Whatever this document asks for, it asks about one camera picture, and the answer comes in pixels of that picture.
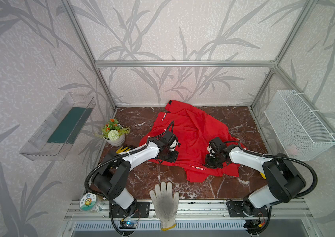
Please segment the red X-Sport jacket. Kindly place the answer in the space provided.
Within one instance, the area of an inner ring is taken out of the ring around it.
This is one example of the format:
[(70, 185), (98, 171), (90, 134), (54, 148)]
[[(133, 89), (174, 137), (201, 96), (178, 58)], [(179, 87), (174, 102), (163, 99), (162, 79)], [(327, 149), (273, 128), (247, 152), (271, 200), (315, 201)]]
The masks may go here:
[(235, 141), (228, 127), (206, 112), (184, 102), (171, 100), (166, 105), (166, 113), (159, 113), (151, 131), (145, 135), (139, 145), (146, 143), (148, 137), (161, 134), (174, 121), (173, 133), (177, 136), (180, 147), (176, 162), (162, 162), (165, 166), (178, 166), (185, 170), (187, 180), (192, 183), (202, 183), (210, 175), (239, 176), (239, 165), (222, 165), (221, 168), (205, 167), (209, 142), (217, 137), (222, 141)]

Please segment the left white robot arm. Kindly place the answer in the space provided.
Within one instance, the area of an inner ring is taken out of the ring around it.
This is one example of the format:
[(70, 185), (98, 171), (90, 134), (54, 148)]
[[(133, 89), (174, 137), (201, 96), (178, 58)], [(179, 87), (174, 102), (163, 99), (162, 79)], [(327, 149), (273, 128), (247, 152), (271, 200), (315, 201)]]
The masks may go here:
[(129, 173), (152, 159), (157, 159), (161, 163), (176, 162), (178, 158), (176, 147), (180, 143), (173, 129), (172, 121), (163, 133), (147, 138), (144, 145), (128, 152), (108, 153), (106, 160), (85, 178), (85, 189), (89, 193), (105, 197), (111, 204), (116, 204), (123, 210), (134, 209), (136, 200), (126, 189)]

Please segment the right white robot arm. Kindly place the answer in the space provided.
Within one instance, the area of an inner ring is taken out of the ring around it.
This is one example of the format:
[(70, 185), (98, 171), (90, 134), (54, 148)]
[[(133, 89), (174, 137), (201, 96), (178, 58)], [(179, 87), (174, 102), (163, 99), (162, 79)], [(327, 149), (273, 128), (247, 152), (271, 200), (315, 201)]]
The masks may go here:
[(318, 184), (318, 176), (307, 163), (285, 156), (254, 152), (243, 148), (239, 141), (211, 140), (206, 155), (207, 168), (243, 165), (260, 172), (267, 185), (252, 192), (243, 200), (243, 207), (255, 210), (267, 205), (288, 203), (311, 193)]

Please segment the yellow black rubber glove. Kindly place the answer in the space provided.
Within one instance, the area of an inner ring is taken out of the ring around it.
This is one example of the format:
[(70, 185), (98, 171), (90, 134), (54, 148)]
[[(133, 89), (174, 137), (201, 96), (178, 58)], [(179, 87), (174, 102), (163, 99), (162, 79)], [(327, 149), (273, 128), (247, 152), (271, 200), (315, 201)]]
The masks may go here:
[(130, 146), (121, 146), (116, 150), (117, 154), (129, 152), (130, 150), (134, 149), (135, 147), (133, 145)]

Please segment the potted artificial flower plant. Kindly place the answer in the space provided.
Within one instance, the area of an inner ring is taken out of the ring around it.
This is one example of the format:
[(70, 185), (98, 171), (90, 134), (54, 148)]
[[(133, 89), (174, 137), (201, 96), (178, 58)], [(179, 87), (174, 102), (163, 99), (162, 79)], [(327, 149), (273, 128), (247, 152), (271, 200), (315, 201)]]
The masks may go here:
[(120, 147), (125, 142), (127, 134), (130, 134), (130, 127), (124, 127), (116, 118), (111, 118), (102, 127), (99, 137), (105, 139), (111, 146)]

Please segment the white knit work glove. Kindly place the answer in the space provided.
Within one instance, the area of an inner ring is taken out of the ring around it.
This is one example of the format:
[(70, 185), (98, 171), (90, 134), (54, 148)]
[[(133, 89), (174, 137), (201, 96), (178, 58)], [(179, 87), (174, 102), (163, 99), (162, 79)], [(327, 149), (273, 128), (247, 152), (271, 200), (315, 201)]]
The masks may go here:
[(172, 191), (172, 183), (156, 184), (149, 192), (161, 230), (168, 231), (176, 226), (175, 216), (179, 205), (179, 193)]

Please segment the pink object in basket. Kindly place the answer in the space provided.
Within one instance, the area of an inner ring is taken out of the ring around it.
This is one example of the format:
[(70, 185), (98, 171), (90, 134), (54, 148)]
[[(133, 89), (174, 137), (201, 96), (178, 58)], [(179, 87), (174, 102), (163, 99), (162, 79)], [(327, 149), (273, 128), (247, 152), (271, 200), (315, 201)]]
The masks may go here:
[(301, 150), (295, 145), (286, 146), (285, 149), (288, 156), (291, 158), (297, 158), (301, 155)]

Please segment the round tape roll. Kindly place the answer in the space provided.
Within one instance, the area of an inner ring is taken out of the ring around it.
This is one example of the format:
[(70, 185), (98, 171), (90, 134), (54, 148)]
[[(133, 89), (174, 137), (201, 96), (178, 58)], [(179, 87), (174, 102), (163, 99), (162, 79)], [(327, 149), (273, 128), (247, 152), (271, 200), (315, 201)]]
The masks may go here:
[(93, 193), (86, 193), (79, 201), (81, 211), (97, 213), (102, 210), (102, 200)]

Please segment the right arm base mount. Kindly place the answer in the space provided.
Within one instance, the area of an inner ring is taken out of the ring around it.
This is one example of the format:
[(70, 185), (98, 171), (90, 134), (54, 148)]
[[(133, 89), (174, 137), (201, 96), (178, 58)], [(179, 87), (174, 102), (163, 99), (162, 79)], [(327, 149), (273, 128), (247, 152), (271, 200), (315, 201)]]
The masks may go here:
[(228, 199), (225, 203), (230, 217), (267, 217), (269, 215), (267, 206), (256, 208), (249, 201)]

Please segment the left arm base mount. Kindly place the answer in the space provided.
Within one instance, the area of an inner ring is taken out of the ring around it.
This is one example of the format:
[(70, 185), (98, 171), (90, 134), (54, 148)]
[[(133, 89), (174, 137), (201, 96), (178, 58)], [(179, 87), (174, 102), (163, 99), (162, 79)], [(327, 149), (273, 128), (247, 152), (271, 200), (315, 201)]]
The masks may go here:
[(134, 201), (128, 209), (118, 204), (110, 206), (110, 218), (148, 218), (150, 213), (149, 201)]

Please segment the aluminium cage frame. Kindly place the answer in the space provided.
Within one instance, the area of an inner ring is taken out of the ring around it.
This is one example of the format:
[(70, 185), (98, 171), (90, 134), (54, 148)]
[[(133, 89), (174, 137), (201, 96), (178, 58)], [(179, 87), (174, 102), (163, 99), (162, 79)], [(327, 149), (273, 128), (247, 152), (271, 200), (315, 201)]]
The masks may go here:
[[(294, 90), (335, 138), (335, 1), (68, 1), (89, 62), (117, 106), (251, 106), (269, 152), (285, 152), (265, 110)], [(335, 145), (309, 164), (305, 196), (335, 237)]]

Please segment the clear plastic wall tray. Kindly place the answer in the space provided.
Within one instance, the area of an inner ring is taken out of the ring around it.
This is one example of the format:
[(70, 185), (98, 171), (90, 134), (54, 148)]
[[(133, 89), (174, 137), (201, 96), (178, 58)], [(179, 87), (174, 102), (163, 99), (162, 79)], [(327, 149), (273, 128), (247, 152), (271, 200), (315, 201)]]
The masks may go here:
[(63, 161), (95, 106), (93, 96), (67, 93), (20, 154), (31, 161)]

